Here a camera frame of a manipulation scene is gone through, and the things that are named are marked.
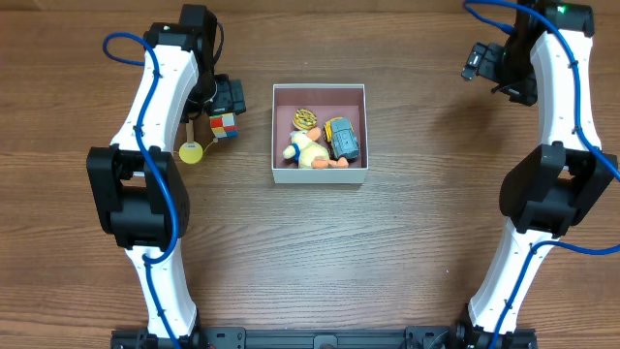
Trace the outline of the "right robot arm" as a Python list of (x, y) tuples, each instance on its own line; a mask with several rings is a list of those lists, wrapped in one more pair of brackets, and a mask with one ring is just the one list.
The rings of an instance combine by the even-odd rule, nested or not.
[(445, 348), (536, 347), (535, 332), (519, 329), (517, 317), (538, 269), (555, 246), (592, 254), (561, 238), (619, 177), (618, 159), (603, 151), (592, 115), (592, 8), (561, 1), (500, 5), (516, 12), (514, 24), (493, 24), (507, 41), (475, 44), (462, 77), (491, 80), (512, 102), (538, 106), (538, 144), (503, 180), (498, 249), (463, 320), (445, 333)]

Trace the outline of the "colourful two-by-two puzzle cube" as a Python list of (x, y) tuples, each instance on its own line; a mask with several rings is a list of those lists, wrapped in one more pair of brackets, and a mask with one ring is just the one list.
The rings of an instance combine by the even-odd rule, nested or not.
[(236, 114), (233, 112), (210, 116), (209, 125), (217, 139), (229, 139), (238, 136)]

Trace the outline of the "plush duck toy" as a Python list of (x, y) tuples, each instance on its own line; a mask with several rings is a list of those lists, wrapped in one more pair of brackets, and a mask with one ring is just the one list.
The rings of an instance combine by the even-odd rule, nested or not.
[(318, 143), (322, 135), (321, 129), (297, 130), (291, 133), (291, 143), (283, 150), (287, 160), (294, 160), (300, 169), (347, 169), (349, 162), (341, 157), (338, 160), (330, 158), (326, 147)]

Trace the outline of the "round golden cookie toy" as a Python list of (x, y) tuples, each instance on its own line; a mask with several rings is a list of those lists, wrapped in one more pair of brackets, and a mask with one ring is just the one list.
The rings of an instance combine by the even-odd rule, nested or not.
[(297, 130), (311, 130), (317, 126), (317, 116), (308, 109), (298, 109), (294, 113), (293, 125)]

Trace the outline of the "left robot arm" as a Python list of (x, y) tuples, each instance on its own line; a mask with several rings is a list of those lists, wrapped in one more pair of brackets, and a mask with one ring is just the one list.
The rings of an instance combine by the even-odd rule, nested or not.
[(242, 84), (215, 72), (224, 29), (205, 5), (185, 4), (178, 22), (155, 22), (128, 37), (144, 49), (139, 89), (110, 145), (89, 150), (86, 170), (101, 226), (137, 272), (148, 322), (113, 332), (110, 345), (205, 348), (182, 262), (190, 200), (173, 148), (178, 128), (203, 114), (214, 120), (216, 137), (237, 136), (235, 119), (246, 111)]

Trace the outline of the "yellow and grey toy truck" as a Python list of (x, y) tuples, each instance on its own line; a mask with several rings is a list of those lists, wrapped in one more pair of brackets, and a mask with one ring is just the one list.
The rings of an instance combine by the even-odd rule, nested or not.
[(341, 158), (349, 162), (359, 156), (359, 144), (353, 124), (346, 117), (334, 117), (324, 124), (324, 139), (334, 160)]

